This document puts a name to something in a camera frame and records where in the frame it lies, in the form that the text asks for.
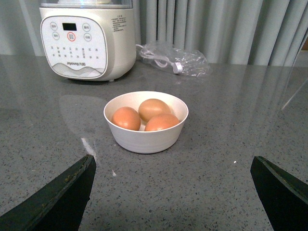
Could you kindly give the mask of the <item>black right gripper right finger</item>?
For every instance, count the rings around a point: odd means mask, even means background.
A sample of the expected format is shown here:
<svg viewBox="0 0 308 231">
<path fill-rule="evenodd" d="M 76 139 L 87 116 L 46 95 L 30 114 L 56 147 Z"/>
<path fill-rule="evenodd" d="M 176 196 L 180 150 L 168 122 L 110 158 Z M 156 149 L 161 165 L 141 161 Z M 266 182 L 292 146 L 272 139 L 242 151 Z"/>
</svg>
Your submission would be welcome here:
<svg viewBox="0 0 308 231">
<path fill-rule="evenodd" d="M 251 176 L 275 231 L 308 229 L 308 185 L 262 156 L 255 156 Z"/>
</svg>

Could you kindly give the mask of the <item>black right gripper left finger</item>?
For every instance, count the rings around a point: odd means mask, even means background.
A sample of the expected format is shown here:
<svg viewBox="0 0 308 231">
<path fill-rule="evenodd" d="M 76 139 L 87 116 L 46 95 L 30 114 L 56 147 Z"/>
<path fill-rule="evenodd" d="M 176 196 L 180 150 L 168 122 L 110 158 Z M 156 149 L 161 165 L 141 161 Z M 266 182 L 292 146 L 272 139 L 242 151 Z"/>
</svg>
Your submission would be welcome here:
<svg viewBox="0 0 308 231">
<path fill-rule="evenodd" d="M 0 218 L 2 231 L 77 231 L 90 199 L 96 162 L 86 155 Z"/>
</svg>

